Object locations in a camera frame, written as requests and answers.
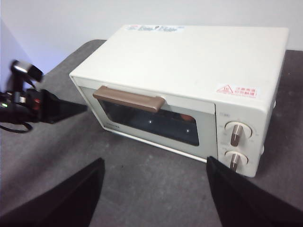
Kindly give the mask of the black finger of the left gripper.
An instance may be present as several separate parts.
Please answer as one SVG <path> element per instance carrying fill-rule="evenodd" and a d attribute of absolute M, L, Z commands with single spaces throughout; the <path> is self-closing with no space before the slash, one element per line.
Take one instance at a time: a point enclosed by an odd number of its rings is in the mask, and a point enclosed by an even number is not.
<path fill-rule="evenodd" d="M 44 91 L 44 122 L 57 123 L 87 111 L 86 105 L 59 99 L 49 91 Z"/>

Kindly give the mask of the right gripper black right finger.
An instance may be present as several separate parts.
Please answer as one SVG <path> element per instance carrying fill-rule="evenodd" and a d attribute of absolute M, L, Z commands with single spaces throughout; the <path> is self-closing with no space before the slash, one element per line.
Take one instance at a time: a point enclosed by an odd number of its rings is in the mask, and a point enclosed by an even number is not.
<path fill-rule="evenodd" d="M 207 158 L 211 195 L 224 227 L 301 227 L 303 212 Z"/>

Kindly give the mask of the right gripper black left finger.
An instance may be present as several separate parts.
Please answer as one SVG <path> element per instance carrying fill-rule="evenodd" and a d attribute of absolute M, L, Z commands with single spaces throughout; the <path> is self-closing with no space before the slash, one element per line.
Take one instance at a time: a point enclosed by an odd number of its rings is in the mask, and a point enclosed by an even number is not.
<path fill-rule="evenodd" d="M 44 194 L 0 218 L 2 227 L 87 227 L 97 206 L 105 161 L 96 159 Z"/>

